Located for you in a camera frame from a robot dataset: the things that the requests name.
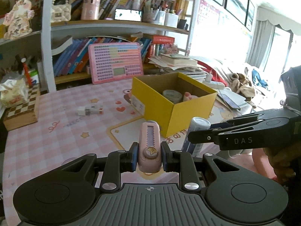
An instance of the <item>gray curtain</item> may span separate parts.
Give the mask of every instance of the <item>gray curtain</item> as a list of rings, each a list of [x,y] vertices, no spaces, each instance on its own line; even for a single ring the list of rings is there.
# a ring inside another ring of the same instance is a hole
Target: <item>gray curtain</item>
[[[258,68],[264,68],[270,54],[275,25],[268,20],[256,21],[250,53],[247,63]]]

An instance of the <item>white handbag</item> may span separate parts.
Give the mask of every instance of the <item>white handbag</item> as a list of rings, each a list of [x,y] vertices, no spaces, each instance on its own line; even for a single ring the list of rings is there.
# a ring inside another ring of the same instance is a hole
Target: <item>white handbag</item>
[[[55,0],[52,0],[51,7],[51,23],[69,21],[71,19],[71,4],[65,0],[66,4],[54,5]]]

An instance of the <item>table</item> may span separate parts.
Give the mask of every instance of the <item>table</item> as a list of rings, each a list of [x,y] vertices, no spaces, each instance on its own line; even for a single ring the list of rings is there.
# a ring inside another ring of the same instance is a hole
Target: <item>table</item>
[[[139,127],[145,120],[130,105],[131,79],[84,85],[48,93],[40,97],[37,123],[10,131],[4,155],[3,194],[5,216],[9,226],[20,220],[13,206],[13,194],[24,182],[61,166],[87,153],[107,156],[118,149],[128,150],[138,141]],[[88,104],[103,105],[102,115],[79,117],[76,110]],[[250,113],[251,106],[240,113]],[[209,117],[211,123],[233,118],[220,103],[215,103]],[[171,150],[181,149],[186,130],[166,139]],[[203,153],[217,153],[219,147],[209,144]],[[178,182],[177,173],[146,174],[137,170],[123,173],[122,182],[165,183]],[[101,175],[96,186],[99,186]]]

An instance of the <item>crosshair logo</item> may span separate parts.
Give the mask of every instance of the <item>crosshair logo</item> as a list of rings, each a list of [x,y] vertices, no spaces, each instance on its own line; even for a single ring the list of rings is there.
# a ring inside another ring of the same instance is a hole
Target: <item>crosshair logo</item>
[[[147,189],[148,191],[153,191],[155,188],[152,187],[152,186],[150,186],[150,187],[147,187],[146,189]]]

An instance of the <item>pink checkered tablecloth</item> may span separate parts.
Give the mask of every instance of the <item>pink checkered tablecloth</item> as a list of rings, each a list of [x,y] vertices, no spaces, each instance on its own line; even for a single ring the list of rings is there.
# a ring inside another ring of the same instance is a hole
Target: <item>pink checkered tablecloth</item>
[[[9,226],[20,222],[13,206],[13,194],[21,184],[87,153],[104,157],[119,149],[108,135],[108,129],[133,118],[139,119],[139,114],[128,102],[127,93],[130,89],[131,80],[128,79],[42,95],[39,121],[8,133],[3,165],[3,194]],[[91,103],[103,105],[104,113],[84,117],[76,115],[79,106]],[[176,173],[163,172],[152,179],[138,172],[123,173],[121,178],[122,182],[138,183],[178,181]]]

